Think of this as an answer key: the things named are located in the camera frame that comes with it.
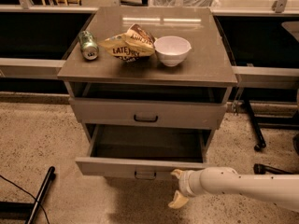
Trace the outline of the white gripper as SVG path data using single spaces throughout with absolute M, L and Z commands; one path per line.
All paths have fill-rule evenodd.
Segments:
M 173 200 L 168 204 L 172 209 L 179 209 L 184 206 L 189 198 L 196 197 L 203 193 L 201 185 L 201 171 L 182 171 L 175 169 L 171 172 L 172 176 L 178 179 L 179 190 L 175 191 Z

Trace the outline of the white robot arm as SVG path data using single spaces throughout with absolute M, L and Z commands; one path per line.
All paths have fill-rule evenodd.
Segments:
M 237 194 L 299 212 L 299 175 L 241 175 L 229 167 L 176 169 L 171 175 L 178 179 L 178 189 L 168 204 L 173 209 L 199 195 Z

